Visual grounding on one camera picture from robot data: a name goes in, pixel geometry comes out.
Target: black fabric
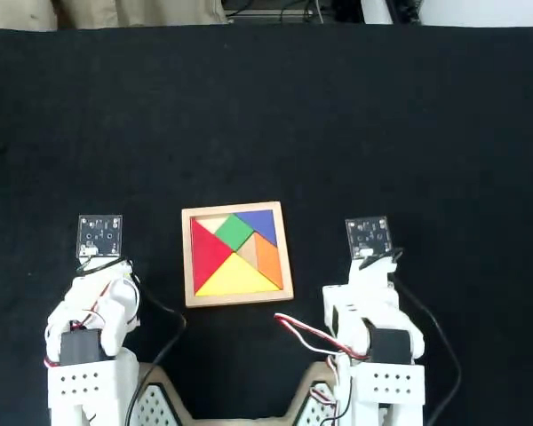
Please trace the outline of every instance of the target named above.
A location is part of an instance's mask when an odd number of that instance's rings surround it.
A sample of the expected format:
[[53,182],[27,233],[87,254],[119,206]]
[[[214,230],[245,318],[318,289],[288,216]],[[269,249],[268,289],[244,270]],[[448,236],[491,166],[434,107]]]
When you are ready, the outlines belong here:
[[[182,307],[180,210],[280,200],[296,297],[186,310],[164,367],[197,418],[280,415],[313,360],[346,217],[388,215],[399,277],[464,382],[439,425],[533,425],[533,29],[0,31],[0,424],[47,424],[43,330],[79,214],[124,214],[144,282]],[[429,320],[427,411],[454,379]],[[127,339],[173,331],[152,306]]]

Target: beige triangle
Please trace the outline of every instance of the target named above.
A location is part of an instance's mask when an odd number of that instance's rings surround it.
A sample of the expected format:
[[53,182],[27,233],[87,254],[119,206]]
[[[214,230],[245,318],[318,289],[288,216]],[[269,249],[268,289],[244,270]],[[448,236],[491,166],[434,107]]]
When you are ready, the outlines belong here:
[[257,258],[257,243],[255,233],[237,250],[237,254],[245,259],[255,269],[259,268],[259,260]]
[[195,220],[210,233],[215,233],[227,220],[229,215],[200,216]]
[[195,295],[245,295],[265,291],[280,291],[280,289],[242,257],[233,253]]

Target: yellow triangle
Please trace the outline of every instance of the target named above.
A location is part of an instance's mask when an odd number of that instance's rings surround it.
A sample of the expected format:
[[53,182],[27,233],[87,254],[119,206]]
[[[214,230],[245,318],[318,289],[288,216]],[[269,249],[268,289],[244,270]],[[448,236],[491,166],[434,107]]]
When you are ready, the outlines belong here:
[[227,220],[229,215],[202,216],[196,217],[195,220],[210,233],[215,233]]
[[244,295],[263,291],[280,291],[280,289],[239,255],[233,253],[195,295]]

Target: white wall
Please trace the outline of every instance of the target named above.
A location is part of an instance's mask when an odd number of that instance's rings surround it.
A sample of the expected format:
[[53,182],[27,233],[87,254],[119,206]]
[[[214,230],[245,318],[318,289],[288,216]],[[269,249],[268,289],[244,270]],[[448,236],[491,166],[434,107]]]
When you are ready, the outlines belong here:
[[533,27],[533,0],[423,0],[425,25]]

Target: blue triangle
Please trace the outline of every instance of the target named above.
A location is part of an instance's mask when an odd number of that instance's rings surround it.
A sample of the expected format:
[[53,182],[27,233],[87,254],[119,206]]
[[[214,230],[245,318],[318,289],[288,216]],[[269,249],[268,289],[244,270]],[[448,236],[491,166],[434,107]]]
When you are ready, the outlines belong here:
[[236,215],[254,231],[262,235],[265,240],[276,246],[276,230],[272,210],[244,211]]

